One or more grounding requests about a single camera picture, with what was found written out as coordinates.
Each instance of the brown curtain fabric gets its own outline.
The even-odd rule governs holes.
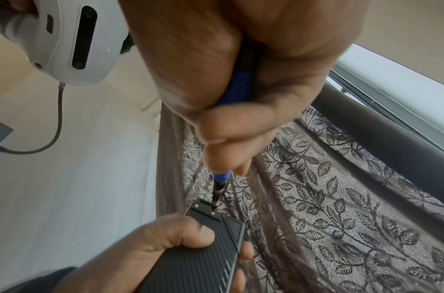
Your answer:
[[[157,216],[197,197],[211,200],[203,149],[163,106]],[[246,222],[255,247],[254,261],[241,264],[247,292],[444,292],[444,244],[388,196],[444,223],[441,202],[309,107],[253,159],[245,178],[231,178],[222,200],[221,211]]]

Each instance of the screwdriver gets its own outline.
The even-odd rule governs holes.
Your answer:
[[[230,83],[225,90],[218,105],[229,105],[233,103],[249,102],[254,93],[256,73],[259,66],[259,60],[263,53],[260,44],[254,42],[248,37],[244,37],[241,43],[238,56],[236,58]],[[212,208],[216,209],[220,198],[225,193],[227,181],[232,176],[232,172],[225,174],[212,174],[214,187],[212,188]]]

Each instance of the black device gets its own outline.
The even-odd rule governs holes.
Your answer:
[[[198,198],[186,216],[211,228],[214,242],[200,249],[167,249],[141,284],[139,293],[229,293],[245,223],[220,213]]]

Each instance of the brown curtain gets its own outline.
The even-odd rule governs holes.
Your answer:
[[[203,149],[163,106],[157,216],[211,199]],[[309,107],[253,159],[245,178],[231,178],[222,200],[221,211],[246,222],[255,247],[254,261],[242,264],[247,292],[444,292],[444,244],[388,196],[444,224],[444,204]]]

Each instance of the curtain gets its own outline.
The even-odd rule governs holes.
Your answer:
[[[321,95],[343,96],[327,86]],[[163,106],[157,216],[211,200],[203,149]],[[246,177],[229,180],[220,210],[247,225],[255,248],[241,264],[249,293],[444,292],[444,241],[433,232],[444,229],[444,204],[312,106],[253,158]]]

